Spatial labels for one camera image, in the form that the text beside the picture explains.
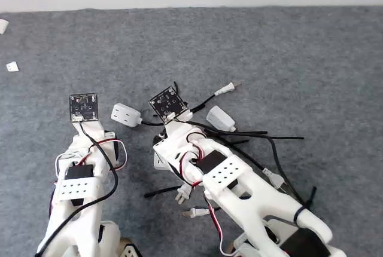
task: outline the gray carpet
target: gray carpet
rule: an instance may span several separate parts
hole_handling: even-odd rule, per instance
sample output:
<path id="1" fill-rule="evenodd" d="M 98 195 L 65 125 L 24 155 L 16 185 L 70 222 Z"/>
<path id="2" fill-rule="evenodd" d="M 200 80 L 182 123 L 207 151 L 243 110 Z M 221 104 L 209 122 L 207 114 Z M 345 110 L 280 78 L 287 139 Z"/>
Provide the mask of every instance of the gray carpet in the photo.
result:
<path id="1" fill-rule="evenodd" d="M 81 10 L 1 14 L 1 256 L 32 256 L 48 221 L 54 158 L 70 144 L 68 95 L 97 92 L 99 116 L 129 148 L 104 220 L 119 224 L 144 256 L 218 256 L 208 216 L 181 217 L 203 205 L 201 191 L 182 206 L 174 194 L 143 193 L 179 184 L 153 169 L 159 128 L 110 120 L 121 102 L 153 111 L 147 101 L 177 81 L 196 105 L 231 80 L 242 87 L 212 101 L 241 130 L 299 134 L 279 141 L 280 159 L 296 188 L 318 186 L 314 212 L 348 256 L 383 256 L 383 8 L 220 8 Z M 5 64 L 17 61 L 20 72 Z M 242 145 L 275 170 L 269 145 Z M 217 213 L 226 237 L 239 228 Z"/>

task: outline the perforated plate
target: perforated plate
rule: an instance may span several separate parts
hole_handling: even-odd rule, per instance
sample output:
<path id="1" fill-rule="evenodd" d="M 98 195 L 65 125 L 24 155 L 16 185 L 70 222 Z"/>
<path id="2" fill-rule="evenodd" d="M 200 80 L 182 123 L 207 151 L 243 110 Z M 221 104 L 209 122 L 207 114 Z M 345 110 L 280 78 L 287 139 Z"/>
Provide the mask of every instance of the perforated plate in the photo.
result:
<path id="1" fill-rule="evenodd" d="M 61 181 L 59 200 L 97 197 L 101 182 L 98 178 L 76 178 Z"/>
<path id="2" fill-rule="evenodd" d="M 217 193 L 236 180 L 241 174 L 251 170 L 251 167 L 239 157 L 231 155 L 205 175 L 213 181 L 213 183 L 207 182 L 206 184 L 214 184 L 214 191 Z"/>

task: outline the electrical plug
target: electrical plug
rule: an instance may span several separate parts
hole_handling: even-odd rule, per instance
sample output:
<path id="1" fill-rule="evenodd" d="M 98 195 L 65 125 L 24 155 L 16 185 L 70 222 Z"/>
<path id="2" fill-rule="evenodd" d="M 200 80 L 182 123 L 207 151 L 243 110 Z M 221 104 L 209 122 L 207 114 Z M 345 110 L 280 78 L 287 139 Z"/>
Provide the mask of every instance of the electrical plug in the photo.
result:
<path id="1" fill-rule="evenodd" d="M 122 103 L 116 103 L 113 107 L 111 119 L 118 121 L 128 127 L 136 127 L 141 124 L 141 113 L 135 109 L 123 105 Z"/>
<path id="2" fill-rule="evenodd" d="M 182 212 L 182 216 L 183 217 L 190 217 L 190 218 L 195 218 L 197 216 L 203 216 L 203 215 L 207 215 L 207 214 L 210 214 L 209 209 L 206 209 L 206 208 L 194 208 L 194 207 L 191 208 L 188 211 L 183 211 Z"/>
<path id="3" fill-rule="evenodd" d="M 206 116 L 206 120 L 216 129 L 224 131 L 235 131 L 235 121 L 225 113 L 219 106 L 213 106 Z"/>
<path id="4" fill-rule="evenodd" d="M 268 177 L 270 183 L 274 186 L 275 189 L 279 189 L 285 183 L 285 180 L 282 176 L 271 172 L 271 170 L 267 168 L 264 168 L 262 172 Z"/>
<path id="5" fill-rule="evenodd" d="M 189 184 L 184 183 L 180 188 L 177 189 L 177 191 L 178 194 L 175 199 L 177 200 L 178 204 L 182 204 L 185 199 L 189 199 L 190 193 L 192 193 L 192 187 Z"/>
<path id="6" fill-rule="evenodd" d="M 214 93 L 215 96 L 219 96 L 220 94 L 227 93 L 228 91 L 235 90 L 236 87 L 238 87 L 241 83 L 240 82 L 231 82 L 228 85 L 225 85 L 224 87 L 220 88 L 218 91 Z"/>

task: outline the red and white wire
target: red and white wire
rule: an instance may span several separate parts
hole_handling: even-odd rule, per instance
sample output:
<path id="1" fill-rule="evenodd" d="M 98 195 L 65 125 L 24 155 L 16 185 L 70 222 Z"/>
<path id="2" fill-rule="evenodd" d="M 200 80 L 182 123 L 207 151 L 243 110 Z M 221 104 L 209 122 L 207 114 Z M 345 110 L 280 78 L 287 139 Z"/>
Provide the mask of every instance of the red and white wire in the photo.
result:
<path id="1" fill-rule="evenodd" d="M 196 181 L 196 182 L 190 182 L 189 180 L 187 180 L 186 176 L 184 175 L 184 171 L 183 171 L 183 163 L 184 163 L 184 161 L 185 161 L 185 157 L 186 157 L 186 155 L 187 155 L 189 152 L 192 153 L 192 154 L 195 154 L 195 153 L 192 152 L 192 151 L 187 151 L 187 152 L 185 152 L 184 155 L 181 157 L 181 159 L 180 159 L 180 175 L 181 175 L 181 177 L 182 177 L 183 179 L 185 179 L 185 181 L 186 181 L 187 183 L 189 183 L 189 184 L 191 185 L 191 187 L 196 187 L 197 185 L 199 185 L 199 184 L 202 182 L 202 180 L 198 180 L 198 181 Z"/>
<path id="2" fill-rule="evenodd" d="M 209 212 L 210 212 L 210 217 L 211 219 L 213 220 L 213 223 L 215 225 L 215 227 L 217 228 L 217 231 L 218 231 L 218 236 L 220 238 L 220 252 L 223 256 L 228 256 L 228 257 L 233 257 L 235 256 L 237 253 L 238 253 L 238 249 L 235 250 L 233 253 L 225 253 L 223 252 L 223 249 L 222 249 L 222 243 L 223 243 L 223 232 L 222 232 L 222 228 L 221 228 L 221 225 L 220 223 L 218 222 L 218 219 L 215 215 L 215 212 L 214 212 L 214 208 L 211 206 L 210 202 L 208 201 L 208 199 L 206 198 L 205 196 L 205 200 L 206 200 L 206 203 L 208 204 L 208 208 L 209 208 Z"/>
<path id="3" fill-rule="evenodd" d="M 103 145 L 103 144 L 108 143 L 108 142 L 118 142 L 118 143 L 122 144 L 122 147 L 123 147 L 124 152 L 125 152 L 125 161 L 124 161 L 123 164 L 121 164 L 121 165 L 119 165 L 119 166 L 117 166 L 117 167 L 114 168 L 114 170 L 120 170 L 120 169 L 122 169 L 122 168 L 126 165 L 126 163 L 127 163 L 127 151 L 126 151 L 126 148 L 125 148 L 125 144 L 124 144 L 124 143 L 122 142 L 122 140 L 120 140 L 120 139 L 105 139 L 105 140 L 101 140 L 101 141 L 99 141 L 98 144 L 99 144 L 99 145 Z M 77 165 L 80 166 L 80 165 L 82 165 L 83 163 L 85 163 L 86 159 L 89 157 L 90 154 L 91 154 L 91 153 L 89 153 L 89 154 L 87 154 L 85 157 L 83 157 L 83 158 L 81 159 L 81 161 L 80 161 Z"/>
<path id="4" fill-rule="evenodd" d="M 62 154 L 59 154 L 55 161 L 54 161 L 54 171 L 56 173 L 57 178 L 59 178 L 59 166 L 58 166 L 58 161 L 61 159 L 63 155 L 70 155 L 70 157 L 67 158 L 72 158 L 72 157 L 80 157 L 84 158 L 83 155 L 81 155 L 79 152 L 63 152 Z"/>

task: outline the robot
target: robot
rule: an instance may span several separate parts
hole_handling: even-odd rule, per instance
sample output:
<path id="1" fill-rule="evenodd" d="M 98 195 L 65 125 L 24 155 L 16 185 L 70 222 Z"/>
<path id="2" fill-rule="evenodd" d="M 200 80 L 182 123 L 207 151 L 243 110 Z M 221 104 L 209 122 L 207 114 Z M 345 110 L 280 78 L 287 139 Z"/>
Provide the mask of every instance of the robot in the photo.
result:
<path id="1" fill-rule="evenodd" d="M 114 132 L 98 121 L 97 95 L 69 98 L 71 121 L 78 131 L 68 150 L 56 158 L 56 188 L 51 198 L 50 219 L 35 256 L 140 257 L 135 245 L 120 238 L 112 221 L 101 221 L 102 202 L 118 184 L 117 170 L 126 164 L 126 149 Z M 117 145 L 125 151 L 125 162 L 117 164 Z M 115 184 L 105 194 L 103 181 L 109 174 Z"/>
<path id="2" fill-rule="evenodd" d="M 235 85 L 230 83 L 213 96 L 234 88 Z M 298 202 L 287 194 L 289 189 L 292 192 L 294 189 L 284 173 L 285 178 L 263 168 L 262 173 L 268 179 L 266 181 L 228 147 L 207 138 L 206 133 L 216 134 L 217 137 L 235 135 L 267 139 L 276 160 L 278 156 L 273 140 L 280 137 L 270 137 L 262 131 L 222 131 L 191 121 L 193 113 L 203 108 L 212 97 L 190 110 L 179 97 L 178 90 L 169 87 L 152 98 L 149 104 L 162 119 L 162 125 L 165 125 L 165 130 L 154 142 L 154 168 L 169 170 L 182 180 L 183 185 L 177 189 L 175 198 L 179 204 L 189 199 L 197 186 L 204 188 L 207 210 L 218 231 L 221 255 L 346 257 L 343 251 L 329 245 L 333 237 L 331 229 L 308 209 L 308 204 L 302 200 Z M 126 115 L 131 118 L 120 118 Z M 131 127 L 140 123 L 161 125 L 143 121 L 138 111 L 122 104 L 115 105 L 112 119 Z M 229 252 L 222 248 L 223 230 L 215 215 L 213 202 L 243 230 Z M 205 214 L 206 210 L 192 209 L 183 214 L 193 218 L 201 212 Z"/>

